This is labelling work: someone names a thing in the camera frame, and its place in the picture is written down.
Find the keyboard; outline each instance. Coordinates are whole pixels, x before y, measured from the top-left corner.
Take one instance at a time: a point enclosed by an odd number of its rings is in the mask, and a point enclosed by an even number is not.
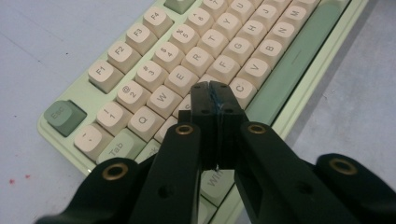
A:
[[[85,175],[154,155],[190,88],[228,84],[285,138],[367,0],[157,0],[44,111],[37,129]],[[233,171],[202,173],[198,223],[243,209]]]

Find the mechanical keyboard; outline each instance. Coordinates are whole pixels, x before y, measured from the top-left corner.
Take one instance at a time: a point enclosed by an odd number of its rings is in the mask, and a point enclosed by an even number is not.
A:
[[[38,121],[81,172],[160,148],[200,81],[228,84],[285,137],[367,0],[157,0]],[[202,174],[198,223],[232,223],[233,171]]]

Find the white table surface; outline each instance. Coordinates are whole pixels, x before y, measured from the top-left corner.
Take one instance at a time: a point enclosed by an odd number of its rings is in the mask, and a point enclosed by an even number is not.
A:
[[[0,223],[68,205],[84,175],[38,134],[38,117],[151,2],[0,0]],[[394,189],[395,11],[369,3],[288,138],[308,161],[342,152]]]

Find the green keycap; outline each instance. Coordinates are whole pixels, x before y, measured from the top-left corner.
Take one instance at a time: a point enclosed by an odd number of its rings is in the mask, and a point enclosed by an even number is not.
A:
[[[99,164],[116,157],[134,159],[145,145],[146,142],[137,135],[128,129],[122,129],[99,155],[96,163]]]
[[[56,101],[44,112],[44,119],[58,133],[67,137],[87,117],[87,114],[71,101]]]
[[[183,14],[194,2],[195,0],[166,0],[164,5],[178,14]]]

